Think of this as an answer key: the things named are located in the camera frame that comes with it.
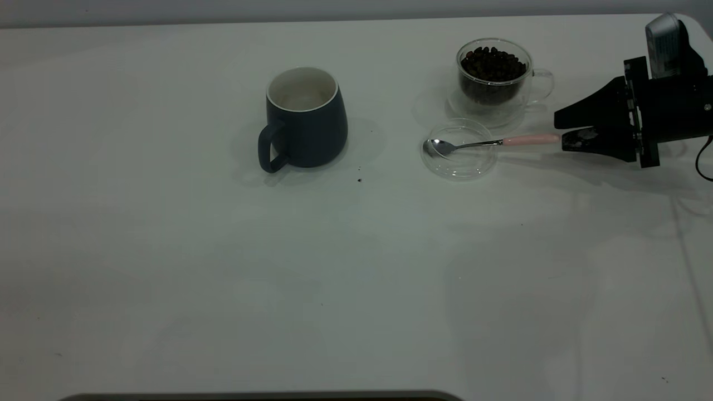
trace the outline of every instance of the white wall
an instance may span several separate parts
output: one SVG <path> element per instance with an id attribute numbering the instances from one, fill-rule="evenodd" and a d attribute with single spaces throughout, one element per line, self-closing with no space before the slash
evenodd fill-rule
<path id="1" fill-rule="evenodd" d="M 713 0 L 0 0 L 0 27 L 676 11 L 713 31 Z"/>

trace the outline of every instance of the clear glass dish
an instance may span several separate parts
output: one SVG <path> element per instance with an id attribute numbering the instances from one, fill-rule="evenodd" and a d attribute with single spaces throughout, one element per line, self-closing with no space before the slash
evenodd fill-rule
<path id="1" fill-rule="evenodd" d="M 480 178 L 492 169 L 498 158 L 494 146 L 463 148 L 443 155 L 433 147 L 433 139 L 460 146 L 492 141 L 493 136 L 483 124 L 467 118 L 453 118 L 435 126 L 421 142 L 421 159 L 429 170 L 449 180 L 468 181 Z"/>

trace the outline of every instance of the black cable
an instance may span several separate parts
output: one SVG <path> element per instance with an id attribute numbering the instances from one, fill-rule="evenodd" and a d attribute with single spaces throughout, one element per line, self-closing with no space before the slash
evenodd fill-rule
<path id="1" fill-rule="evenodd" d="M 713 142 L 713 135 L 711 135 L 711 136 L 708 137 L 708 141 L 706 142 L 705 145 L 703 145 L 703 147 L 701 148 L 701 151 L 698 152 L 698 156 L 696 156 L 696 171 L 698 171 L 698 174 L 699 174 L 701 177 L 703 177 L 704 179 L 713 182 L 713 178 L 704 176 L 703 173 L 701 173 L 701 169 L 698 168 L 698 162 L 699 162 L 699 160 L 700 160 L 700 158 L 701 158 L 701 154 L 703 153 L 703 151 L 706 150 L 706 148 L 708 147 L 708 145 L 711 144 L 711 142 Z"/>

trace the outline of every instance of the spoon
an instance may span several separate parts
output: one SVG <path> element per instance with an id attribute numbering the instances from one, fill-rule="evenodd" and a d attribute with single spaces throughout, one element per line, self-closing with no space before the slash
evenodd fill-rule
<path id="1" fill-rule="evenodd" d="M 511 136 L 510 138 L 496 139 L 494 141 L 466 143 L 465 145 L 455 146 L 450 142 L 442 141 L 441 139 L 426 139 L 424 148 L 431 143 L 431 146 L 442 156 L 457 151 L 462 148 L 477 148 L 480 146 L 522 146 L 522 145 L 541 145 L 544 143 L 555 143 L 560 141 L 560 136 L 556 133 L 537 133 L 534 135 Z"/>

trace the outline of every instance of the mug rim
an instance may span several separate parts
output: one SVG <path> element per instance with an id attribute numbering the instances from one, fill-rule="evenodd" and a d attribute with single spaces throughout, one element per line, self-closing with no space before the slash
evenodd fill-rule
<path id="1" fill-rule="evenodd" d="M 272 85 L 272 83 L 275 82 L 275 80 L 278 79 L 284 73 L 294 71 L 294 70 L 301 70 L 301 69 L 317 70 L 317 71 L 323 72 L 326 75 L 328 75 L 328 77 L 330 77 L 332 79 L 332 81 L 334 82 L 334 93 L 332 94 L 332 97 L 330 97 L 328 101 L 325 101 L 321 105 L 314 107 L 314 108 L 310 108 L 308 110 L 292 110 L 290 108 L 284 108 L 284 107 L 278 105 L 277 103 L 275 103 L 275 101 L 273 101 L 272 98 L 270 97 L 270 86 Z M 270 79 L 270 82 L 267 83 L 267 88 L 265 88 L 265 96 L 267 97 L 267 100 L 273 106 L 277 107 L 280 110 L 286 111 L 288 113 L 309 113 L 310 111 L 319 110 L 319 109 L 325 107 L 326 105 L 330 104 L 334 100 L 334 98 L 337 97 L 338 93 L 339 93 L 339 82 L 335 79 L 334 75 L 332 75 L 329 71 L 326 71 L 320 67 L 315 67 L 315 66 L 296 66 L 296 67 L 292 67 L 287 70 L 284 70 L 284 71 L 278 73 L 276 76 L 272 77 L 272 79 Z"/>
<path id="2" fill-rule="evenodd" d="M 500 42 L 506 42 L 506 43 L 508 43 L 508 44 L 511 44 L 511 45 L 513 45 L 513 46 L 519 48 L 519 49 L 528 57 L 528 60 L 530 61 L 529 65 L 528 65 L 527 71 L 525 71 L 525 73 L 524 73 L 523 75 L 519 76 L 518 78 L 511 79 L 511 80 L 509 80 L 509 81 L 501 81 L 501 82 L 497 82 L 497 81 L 486 81 L 485 79 L 476 78 L 475 76 L 470 75 L 466 70 L 463 69 L 463 66 L 461 65 L 460 57 L 461 57 L 461 54 L 463 53 L 463 50 L 464 50 L 466 47 L 470 46 L 471 44 L 480 42 L 480 41 L 500 41 Z M 507 86 L 507 85 L 512 85 L 513 83 L 518 83 L 518 82 L 522 81 L 523 79 L 527 78 L 527 76 L 529 76 L 529 75 L 532 74 L 532 71 L 533 71 L 533 64 L 534 64 L 534 62 L 533 62 L 533 57 L 532 57 L 532 55 L 530 55 L 530 52 L 529 52 L 529 51 L 525 50 L 524 47 L 522 47 L 521 45 L 519 45 L 519 44 L 517 44 L 517 43 L 515 43 L 515 42 L 513 42 L 513 41 L 509 41 L 508 39 L 502 39 L 502 38 L 480 38 L 480 39 L 476 39 L 476 40 L 474 40 L 474 41 L 469 41 L 467 44 L 462 45 L 462 47 L 460 48 L 460 50 L 458 50 L 458 53 L 456 53 L 456 65 L 458 66 L 458 70 L 459 70 L 466 78 L 468 78 L 468 79 L 470 79 L 470 80 L 472 80 L 472 81 L 478 82 L 478 83 L 482 83 L 483 85 Z"/>

